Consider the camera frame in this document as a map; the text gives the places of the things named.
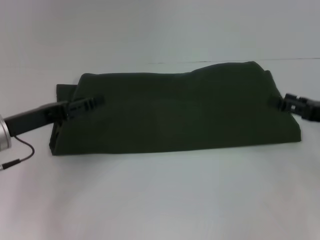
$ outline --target dark green fabric bag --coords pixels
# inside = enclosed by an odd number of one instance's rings
[[[255,62],[187,73],[108,73],[57,85],[58,101],[104,95],[105,106],[55,124],[53,155],[189,151],[301,141],[289,113],[268,106],[280,96]]]

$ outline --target black bracket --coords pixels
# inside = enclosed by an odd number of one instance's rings
[[[104,98],[82,98],[72,102],[61,101],[23,112],[4,119],[10,136],[17,136],[42,126],[69,121],[94,111],[105,104]]]
[[[281,112],[296,114],[308,121],[320,122],[320,101],[287,93],[284,98],[274,98],[272,102],[272,105]]]

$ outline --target white table surface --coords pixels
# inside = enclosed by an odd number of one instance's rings
[[[55,101],[83,73],[181,73],[257,61],[279,90],[320,99],[320,3],[2,0],[0,112]],[[320,124],[302,142],[186,152],[51,156],[0,172],[4,240],[315,240]],[[1,163],[28,154],[12,141]]]

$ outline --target silver metal part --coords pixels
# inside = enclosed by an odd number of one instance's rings
[[[5,120],[0,115],[0,151],[11,148],[11,137]]]

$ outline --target black cable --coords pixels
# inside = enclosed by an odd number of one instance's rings
[[[31,148],[31,150],[32,150],[32,153],[31,153],[29,156],[25,157],[25,158],[16,159],[16,160],[9,161],[9,162],[6,162],[6,163],[1,164],[1,165],[0,165],[0,171],[1,171],[1,170],[8,169],[8,168],[10,168],[10,167],[12,167],[12,166],[14,166],[14,165],[17,165],[17,164],[19,164],[19,163],[21,163],[21,162],[23,162],[23,161],[25,161],[25,160],[28,160],[29,158],[31,158],[31,157],[35,154],[35,148],[34,148],[30,143],[27,143],[27,142],[21,140],[21,139],[18,138],[17,136],[14,136],[14,138],[17,139],[19,142],[21,142],[21,143],[29,146],[29,147]]]
[[[29,156],[20,159],[21,162],[23,162],[23,161],[25,161],[25,160],[28,160],[29,158],[31,158],[31,157],[35,154],[35,148],[34,148],[30,143],[27,143],[26,141],[21,140],[21,139],[18,138],[17,136],[14,136],[14,138],[17,139],[19,142],[21,142],[21,143],[29,146],[29,147],[31,148],[31,150],[32,150],[32,153],[31,153]]]

